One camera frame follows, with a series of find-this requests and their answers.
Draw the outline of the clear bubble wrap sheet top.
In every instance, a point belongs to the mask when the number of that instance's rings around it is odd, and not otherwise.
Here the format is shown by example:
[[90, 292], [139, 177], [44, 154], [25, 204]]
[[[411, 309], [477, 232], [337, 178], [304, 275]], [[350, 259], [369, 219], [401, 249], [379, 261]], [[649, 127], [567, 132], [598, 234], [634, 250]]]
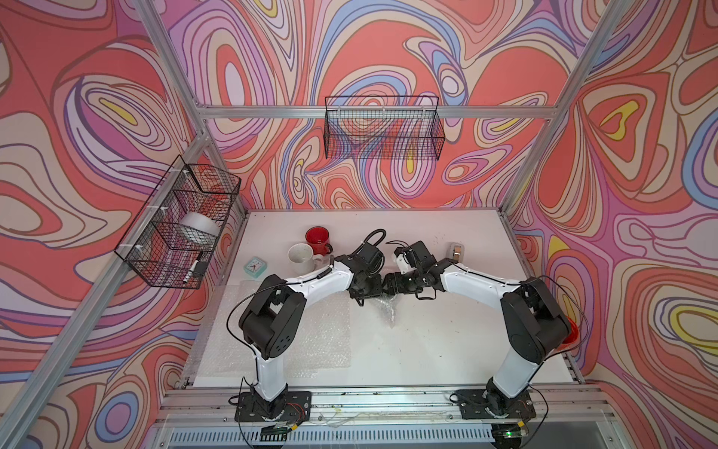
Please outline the clear bubble wrap sheet top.
[[396, 325], [396, 306], [398, 306], [397, 296], [381, 295], [377, 299], [371, 300], [378, 310], [381, 317], [392, 329]]

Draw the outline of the clear bubble wrap sheet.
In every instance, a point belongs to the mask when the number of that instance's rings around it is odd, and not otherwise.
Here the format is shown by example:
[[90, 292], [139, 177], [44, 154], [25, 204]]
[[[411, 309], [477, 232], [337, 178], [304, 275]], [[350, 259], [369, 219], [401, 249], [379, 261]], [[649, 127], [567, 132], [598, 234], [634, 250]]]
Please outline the clear bubble wrap sheet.
[[397, 296], [381, 295], [377, 299], [371, 300], [378, 310], [381, 317], [392, 329], [396, 325], [396, 306], [398, 306]]
[[[236, 387], [241, 379], [256, 380], [254, 352], [238, 341], [237, 322], [244, 311], [239, 301], [260, 286], [256, 281], [226, 285], [211, 300], [184, 376], [196, 387]], [[287, 381], [315, 379], [321, 370], [351, 366], [351, 306], [346, 293], [327, 297], [306, 308], [297, 334], [282, 355]]]

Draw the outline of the red ceramic mug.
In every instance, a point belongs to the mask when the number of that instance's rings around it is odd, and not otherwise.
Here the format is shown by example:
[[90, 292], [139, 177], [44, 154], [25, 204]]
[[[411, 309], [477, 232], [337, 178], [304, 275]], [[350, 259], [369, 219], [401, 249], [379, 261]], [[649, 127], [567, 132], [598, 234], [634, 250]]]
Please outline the red ceramic mug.
[[305, 234], [305, 240], [316, 256], [329, 256], [334, 252], [330, 242], [330, 233], [323, 226], [314, 226]]

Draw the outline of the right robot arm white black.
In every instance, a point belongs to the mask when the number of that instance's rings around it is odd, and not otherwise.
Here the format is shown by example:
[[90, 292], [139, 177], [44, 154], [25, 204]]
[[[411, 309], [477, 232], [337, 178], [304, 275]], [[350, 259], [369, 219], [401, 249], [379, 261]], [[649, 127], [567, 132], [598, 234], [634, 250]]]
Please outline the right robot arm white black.
[[422, 241], [394, 251], [399, 271], [383, 278], [389, 296], [413, 295], [427, 300], [424, 290], [456, 294], [502, 312], [510, 350], [484, 390], [484, 403], [495, 415], [525, 392], [542, 364], [564, 344], [578, 337], [577, 325], [566, 317], [546, 283], [530, 277], [507, 280], [438, 260]]

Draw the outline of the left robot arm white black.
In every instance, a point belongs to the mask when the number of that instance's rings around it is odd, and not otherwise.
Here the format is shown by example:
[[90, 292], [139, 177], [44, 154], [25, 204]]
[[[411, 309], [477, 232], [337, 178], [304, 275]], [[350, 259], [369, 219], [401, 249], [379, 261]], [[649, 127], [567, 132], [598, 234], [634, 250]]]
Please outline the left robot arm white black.
[[295, 340], [306, 308], [342, 292], [359, 306], [383, 294], [385, 256], [379, 245], [385, 238], [386, 230], [378, 228], [353, 252], [332, 256], [326, 267], [289, 279], [270, 275], [249, 297], [239, 329], [255, 355], [254, 391], [262, 400], [272, 403], [286, 394], [283, 354]]

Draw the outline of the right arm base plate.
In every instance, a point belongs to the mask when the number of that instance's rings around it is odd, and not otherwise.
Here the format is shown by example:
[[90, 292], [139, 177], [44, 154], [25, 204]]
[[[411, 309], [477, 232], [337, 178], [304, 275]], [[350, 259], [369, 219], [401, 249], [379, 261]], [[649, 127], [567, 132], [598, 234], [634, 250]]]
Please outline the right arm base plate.
[[537, 417], [533, 401], [525, 389], [515, 398], [506, 398], [494, 389], [459, 389], [449, 395], [465, 420], [529, 421]]

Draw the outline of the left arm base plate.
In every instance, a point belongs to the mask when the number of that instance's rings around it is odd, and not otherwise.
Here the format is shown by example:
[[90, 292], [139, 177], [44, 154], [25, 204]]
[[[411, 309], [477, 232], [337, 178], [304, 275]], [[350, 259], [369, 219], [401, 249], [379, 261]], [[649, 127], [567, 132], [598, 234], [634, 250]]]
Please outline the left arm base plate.
[[283, 392], [273, 401], [265, 400], [254, 391], [243, 392], [236, 405], [235, 421], [241, 424], [284, 422], [300, 425], [310, 419], [310, 407], [310, 391]]

